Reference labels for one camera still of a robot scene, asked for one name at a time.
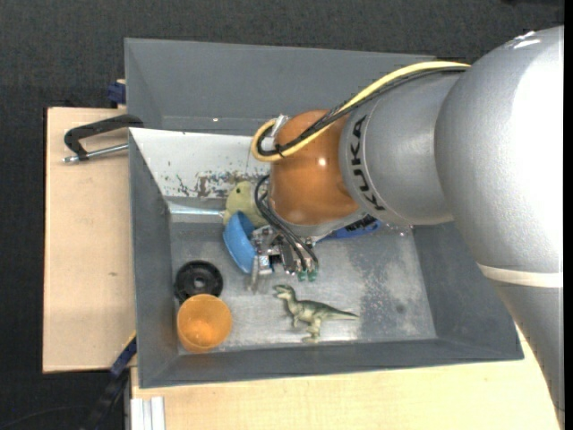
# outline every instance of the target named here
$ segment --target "metal clamp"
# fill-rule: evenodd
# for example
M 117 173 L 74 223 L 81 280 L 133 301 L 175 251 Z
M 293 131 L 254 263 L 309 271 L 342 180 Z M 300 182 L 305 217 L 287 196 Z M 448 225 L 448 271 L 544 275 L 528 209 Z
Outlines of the metal clamp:
M 104 119 L 103 121 L 97 121 L 96 123 L 90 123 L 89 125 L 82 125 L 70 129 L 67 133 L 65 133 L 64 143 L 76 155 L 63 158 L 62 161 L 85 161 L 97 156 L 113 153 L 115 151 L 127 150 L 127 143 L 124 143 L 122 145 L 116 145 L 113 147 L 104 148 L 102 150 L 87 152 L 80 143 L 80 139 L 85 139 L 94 135 L 99 135 L 101 133 L 108 133 L 116 129 L 121 129 L 122 127 L 143 127 L 143 122 L 140 120 L 140 118 L 134 115 L 121 115 L 109 119 Z

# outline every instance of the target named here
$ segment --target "orange plastic cup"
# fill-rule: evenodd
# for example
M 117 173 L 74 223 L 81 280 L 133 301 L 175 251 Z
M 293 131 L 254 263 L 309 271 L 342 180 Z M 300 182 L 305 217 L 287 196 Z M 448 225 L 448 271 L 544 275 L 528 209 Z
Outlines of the orange plastic cup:
M 225 340 L 233 317 L 228 306 L 212 295 L 195 295 L 187 299 L 177 313 L 177 336 L 183 347 L 200 354 Z

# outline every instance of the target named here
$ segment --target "green dinosaur figurine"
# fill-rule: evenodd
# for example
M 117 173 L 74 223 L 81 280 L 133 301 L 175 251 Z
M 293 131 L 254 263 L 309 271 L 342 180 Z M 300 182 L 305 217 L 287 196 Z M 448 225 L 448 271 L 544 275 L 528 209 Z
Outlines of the green dinosaur figurine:
M 277 297 L 285 299 L 288 310 L 293 315 L 293 326 L 296 327 L 299 320 L 309 324 L 306 329 L 311 336 L 303 338 L 303 342 L 318 342 L 321 335 L 321 323 L 327 320 L 356 320 L 358 315 L 339 311 L 330 305 L 316 301 L 298 301 L 296 294 L 290 285 L 276 285 Z

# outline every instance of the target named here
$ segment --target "wooden table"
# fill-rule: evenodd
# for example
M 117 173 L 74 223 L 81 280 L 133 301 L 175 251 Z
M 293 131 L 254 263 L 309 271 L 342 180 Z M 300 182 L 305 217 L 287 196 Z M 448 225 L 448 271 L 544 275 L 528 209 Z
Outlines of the wooden table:
M 45 373 L 108 368 L 135 326 L 126 153 L 66 165 L 67 129 L 124 110 L 47 113 Z M 87 140 L 88 150 L 125 131 Z M 167 430 L 559 428 L 541 370 L 523 361 L 140 389 L 164 396 Z

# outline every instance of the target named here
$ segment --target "black carpet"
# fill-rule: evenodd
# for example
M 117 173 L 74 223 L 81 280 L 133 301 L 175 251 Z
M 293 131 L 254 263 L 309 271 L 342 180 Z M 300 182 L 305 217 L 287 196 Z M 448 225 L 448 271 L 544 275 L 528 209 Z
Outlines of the black carpet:
M 473 62 L 559 22 L 555 7 L 499 0 L 0 0 L 0 430 L 76 428 L 106 384 L 102 372 L 41 374 L 42 118 L 49 105 L 108 107 L 124 37 Z

